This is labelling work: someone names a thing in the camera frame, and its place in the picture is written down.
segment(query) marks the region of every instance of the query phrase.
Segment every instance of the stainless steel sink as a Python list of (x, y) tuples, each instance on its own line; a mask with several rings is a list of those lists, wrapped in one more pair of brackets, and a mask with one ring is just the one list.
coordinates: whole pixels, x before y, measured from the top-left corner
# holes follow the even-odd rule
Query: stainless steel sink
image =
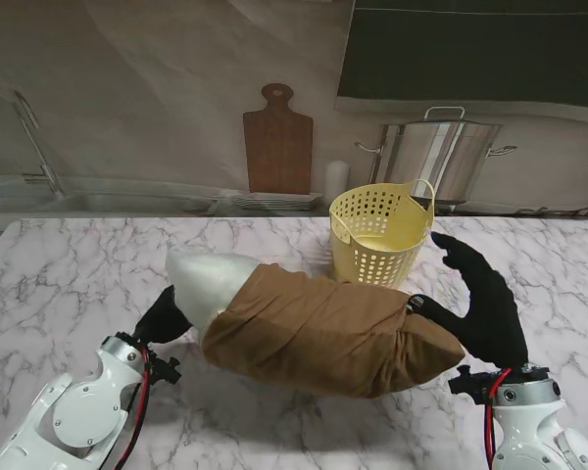
[(0, 197), (0, 213), (34, 212), (53, 201), (48, 197)]
[(206, 212), (215, 202), (208, 198), (82, 194), (48, 204), (40, 212), (185, 214)]

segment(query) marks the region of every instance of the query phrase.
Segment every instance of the stainless steel pot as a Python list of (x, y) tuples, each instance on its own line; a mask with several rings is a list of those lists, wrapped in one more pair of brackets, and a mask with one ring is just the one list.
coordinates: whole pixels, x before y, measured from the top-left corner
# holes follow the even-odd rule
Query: stainless steel pot
[[(460, 117), (429, 118), (436, 110), (458, 111)], [(435, 189), (436, 203), (465, 203), (485, 161), (509, 154), (516, 146), (492, 150), (502, 125), (464, 120), (464, 114), (464, 108), (459, 106), (429, 108), (422, 120), (384, 125), (381, 144), (376, 149), (356, 142), (361, 149), (375, 153), (369, 183), (426, 179)], [(414, 196), (424, 195), (416, 190)]]

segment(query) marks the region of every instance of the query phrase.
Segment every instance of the marble countertop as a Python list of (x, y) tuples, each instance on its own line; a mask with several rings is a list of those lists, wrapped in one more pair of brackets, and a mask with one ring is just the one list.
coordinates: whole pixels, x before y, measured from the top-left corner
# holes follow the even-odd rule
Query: marble countertop
[[(435, 229), (473, 245), (508, 279), (530, 359), (552, 369), (568, 402), (561, 422), (588, 436), (588, 221), (441, 217)], [(168, 285), (169, 247), (243, 254), (318, 275), (332, 268), (328, 240), (326, 218), (10, 225), (0, 238), (0, 440), (46, 382), (93, 370), (102, 340), (132, 330)], [(427, 242), (401, 287), (464, 312), (466, 286), (441, 258)], [(153, 389), (126, 469), (486, 468), (482, 409), (450, 394), (455, 371), (383, 399), (326, 399), (218, 370), (189, 336), (156, 351), (177, 357), (183, 377)]]

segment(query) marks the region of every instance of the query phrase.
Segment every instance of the gray wall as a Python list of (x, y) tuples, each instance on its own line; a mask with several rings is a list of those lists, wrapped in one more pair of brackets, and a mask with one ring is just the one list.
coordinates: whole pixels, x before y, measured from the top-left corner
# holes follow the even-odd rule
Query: gray wall
[[(0, 172), (36, 166), (6, 111), (16, 88), (60, 175), (245, 189), (241, 116), (281, 81), (316, 123), (313, 189), (338, 159), (351, 186), (365, 184), (371, 159), (353, 142), (374, 145), (380, 124), (413, 117), (334, 111), (349, 16), (346, 0), (3, 0)], [(473, 199), (588, 205), (588, 123), (469, 118), (505, 124), (497, 145), (519, 147), (484, 166)]]

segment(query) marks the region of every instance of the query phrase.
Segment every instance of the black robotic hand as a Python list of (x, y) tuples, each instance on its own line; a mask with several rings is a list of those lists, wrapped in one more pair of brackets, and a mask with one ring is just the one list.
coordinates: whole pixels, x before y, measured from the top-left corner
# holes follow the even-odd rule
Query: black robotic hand
[(133, 337), (144, 344), (165, 344), (180, 338), (191, 326), (174, 303), (174, 286), (169, 286), (137, 322)]
[(528, 361), (527, 344), (518, 320), (514, 294), (501, 274), (483, 255), (460, 240), (431, 233), (447, 255), (444, 263), (457, 269), (470, 290), (470, 307), (464, 318), (428, 296), (410, 298), (410, 307), (454, 335), (467, 351), (497, 367), (520, 367)]

